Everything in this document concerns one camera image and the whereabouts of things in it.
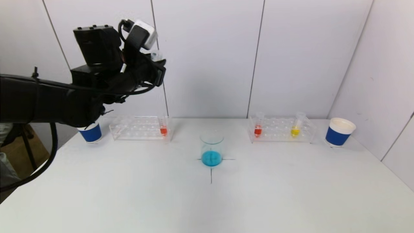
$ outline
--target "beaker with blue liquid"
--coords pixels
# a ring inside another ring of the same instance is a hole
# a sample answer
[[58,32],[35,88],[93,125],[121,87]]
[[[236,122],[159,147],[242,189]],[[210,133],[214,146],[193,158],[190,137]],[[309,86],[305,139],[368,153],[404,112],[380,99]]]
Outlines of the beaker with blue liquid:
[[200,135],[201,161],[210,167],[217,166],[223,159],[224,136],[220,130],[208,130]]

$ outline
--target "yellow liquid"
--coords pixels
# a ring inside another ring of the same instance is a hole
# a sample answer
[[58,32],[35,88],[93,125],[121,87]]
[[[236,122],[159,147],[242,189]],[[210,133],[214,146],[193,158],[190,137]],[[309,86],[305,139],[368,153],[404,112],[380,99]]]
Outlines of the yellow liquid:
[[293,126],[292,130],[290,131],[290,134],[292,135],[292,138],[296,138],[299,133],[301,132],[301,128],[297,126]]

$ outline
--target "test tube with red liquid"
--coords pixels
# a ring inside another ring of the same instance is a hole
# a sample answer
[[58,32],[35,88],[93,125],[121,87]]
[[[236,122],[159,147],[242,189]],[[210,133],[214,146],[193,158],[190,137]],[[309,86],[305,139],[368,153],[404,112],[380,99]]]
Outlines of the test tube with red liquid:
[[161,135],[166,137],[167,134],[168,134],[167,117],[166,116],[159,116],[158,117],[158,124],[159,124],[159,130],[161,132]]
[[265,119],[265,114],[263,112],[256,113],[256,124],[255,124],[255,136],[256,138],[260,137],[262,135],[262,127],[263,127],[263,121]]

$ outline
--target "white wall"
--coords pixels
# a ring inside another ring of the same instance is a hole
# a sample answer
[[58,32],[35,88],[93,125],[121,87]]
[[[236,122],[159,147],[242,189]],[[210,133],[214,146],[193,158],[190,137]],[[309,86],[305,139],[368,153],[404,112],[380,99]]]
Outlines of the white wall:
[[414,111],[414,1],[375,0],[329,117],[382,159]]
[[[42,79],[71,80],[42,1],[0,1],[0,73],[31,76],[35,66]],[[32,126],[50,151],[49,124]],[[76,129],[59,125],[59,147],[75,133]]]
[[414,119],[411,119],[383,163],[414,191]]
[[[86,64],[73,29],[108,24],[117,30],[121,19],[141,19],[154,25],[151,0],[45,0],[45,4],[71,69]],[[148,93],[129,96],[125,103],[106,105],[107,111],[112,109],[115,111],[109,115],[166,114],[164,89],[156,87]]]
[[249,114],[326,118],[372,0],[266,0]]
[[246,117],[263,0],[153,0],[173,117]]

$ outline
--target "paper cup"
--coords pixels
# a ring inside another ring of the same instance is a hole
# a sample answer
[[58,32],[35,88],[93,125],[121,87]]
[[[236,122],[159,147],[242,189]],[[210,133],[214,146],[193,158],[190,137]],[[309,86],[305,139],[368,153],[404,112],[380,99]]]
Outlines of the paper cup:
[[97,142],[101,139],[102,133],[99,123],[93,123],[88,127],[77,128],[87,143]]
[[334,147],[342,146],[356,129],[356,125],[343,118],[332,118],[329,123],[326,141]]

